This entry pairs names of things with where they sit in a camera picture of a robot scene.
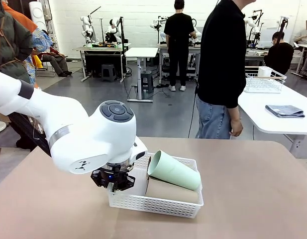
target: man's hand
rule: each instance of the man's hand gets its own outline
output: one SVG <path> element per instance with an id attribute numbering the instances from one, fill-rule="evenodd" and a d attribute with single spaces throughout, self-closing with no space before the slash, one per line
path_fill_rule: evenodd
<path id="1" fill-rule="evenodd" d="M 234 137 L 239 137 L 243 131 L 243 125 L 240 119 L 231 121 L 232 132 L 229 134 Z"/>

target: wire basket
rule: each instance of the wire basket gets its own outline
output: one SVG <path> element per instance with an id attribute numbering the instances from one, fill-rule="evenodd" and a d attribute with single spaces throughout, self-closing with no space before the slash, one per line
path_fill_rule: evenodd
<path id="1" fill-rule="evenodd" d="M 280 93 L 287 79 L 277 71 L 267 67 L 245 67 L 246 87 L 249 93 Z"/>
<path id="2" fill-rule="evenodd" d="M 126 191 L 112 191 L 112 184 L 108 186 L 109 205 L 114 208 L 123 208 L 149 213 L 159 213 L 177 217 L 195 218 L 200 208 L 204 205 L 202 196 L 202 185 L 197 189 L 199 203 L 184 203 L 166 199 L 145 197 L 148 186 L 147 167 L 149 158 L 154 154 L 148 153 L 138 159 L 134 164 L 134 169 L 129 173 L 136 178 L 133 188 Z M 197 163 L 192 159 L 177 158 L 184 165 L 198 171 Z"/>

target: blue jeans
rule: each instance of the blue jeans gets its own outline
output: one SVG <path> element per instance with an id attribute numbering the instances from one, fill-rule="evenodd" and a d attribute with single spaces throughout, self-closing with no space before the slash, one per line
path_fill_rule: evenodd
<path id="1" fill-rule="evenodd" d="M 198 96 L 196 102 L 200 122 L 196 138 L 230 139 L 232 127 L 227 108 L 205 103 Z"/>

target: black shirt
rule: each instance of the black shirt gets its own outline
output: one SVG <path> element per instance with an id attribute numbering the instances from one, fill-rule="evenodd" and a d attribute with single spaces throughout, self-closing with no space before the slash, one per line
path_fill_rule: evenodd
<path id="1" fill-rule="evenodd" d="M 294 48 L 290 44 L 283 42 L 272 46 L 264 60 L 266 66 L 284 75 L 291 66 L 293 55 Z"/>
<path id="2" fill-rule="evenodd" d="M 189 34 L 194 32 L 192 18 L 184 13 L 176 13 L 169 17 L 164 33 L 170 36 L 169 47 L 189 49 Z"/>
<path id="3" fill-rule="evenodd" d="M 199 98 L 235 108 L 246 86 L 245 15 L 232 0 L 222 0 L 208 17 L 202 35 Z"/>

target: white wire basket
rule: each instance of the white wire basket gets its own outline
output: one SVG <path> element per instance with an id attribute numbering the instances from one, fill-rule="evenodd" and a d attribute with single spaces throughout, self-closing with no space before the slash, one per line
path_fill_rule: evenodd
<path id="1" fill-rule="evenodd" d="M 138 159 L 134 164 L 134 169 L 129 173 L 136 178 L 134 187 L 125 191 L 112 191 L 112 184 L 108 186 L 109 205 L 114 208 L 123 208 L 149 213 L 159 213 L 177 217 L 195 218 L 200 208 L 204 205 L 202 196 L 202 185 L 198 188 L 199 203 L 184 203 L 172 200 L 149 198 L 145 196 L 148 180 L 147 167 L 149 158 L 154 154 L 148 153 Z M 177 158 L 176 160 L 189 166 L 196 172 L 197 163 L 192 159 Z"/>
<path id="2" fill-rule="evenodd" d="M 246 87 L 249 93 L 280 93 L 287 76 L 267 66 L 245 67 Z"/>

